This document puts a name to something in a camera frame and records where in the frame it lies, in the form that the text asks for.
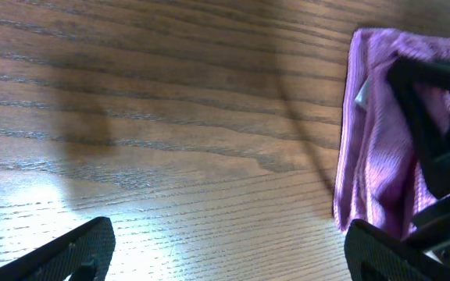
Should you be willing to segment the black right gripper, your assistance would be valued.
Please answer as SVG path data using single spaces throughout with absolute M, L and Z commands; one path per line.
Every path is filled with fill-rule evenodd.
M 412 218 L 416 231 L 402 241 L 433 253 L 450 268 L 450 116 L 448 130 L 442 133 L 414 89 L 420 82 L 450 91 L 450 60 L 401 57 L 388 70 L 387 81 L 409 126 L 427 188 L 437 199 L 444 197 Z

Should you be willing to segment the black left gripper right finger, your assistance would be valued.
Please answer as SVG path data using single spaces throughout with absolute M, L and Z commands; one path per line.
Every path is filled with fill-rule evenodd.
M 450 268 L 361 219 L 351 222 L 344 252 L 352 281 L 450 281 Z

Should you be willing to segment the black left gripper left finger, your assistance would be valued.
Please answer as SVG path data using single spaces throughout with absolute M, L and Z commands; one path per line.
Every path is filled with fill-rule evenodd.
M 111 220 L 97 217 L 0 267 L 0 281 L 104 280 L 115 246 Z

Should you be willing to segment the purple microfiber cloth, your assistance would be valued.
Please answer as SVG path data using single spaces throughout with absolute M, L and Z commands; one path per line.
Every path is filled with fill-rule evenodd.
M 362 28 L 348 53 L 342 131 L 333 213 L 345 233 L 362 219 L 395 238 L 415 228 L 412 217 L 436 202 L 428 191 L 413 141 L 386 74 L 400 56 L 450 59 L 450 37 L 430 37 L 392 28 Z M 355 102 L 370 78 L 367 110 Z

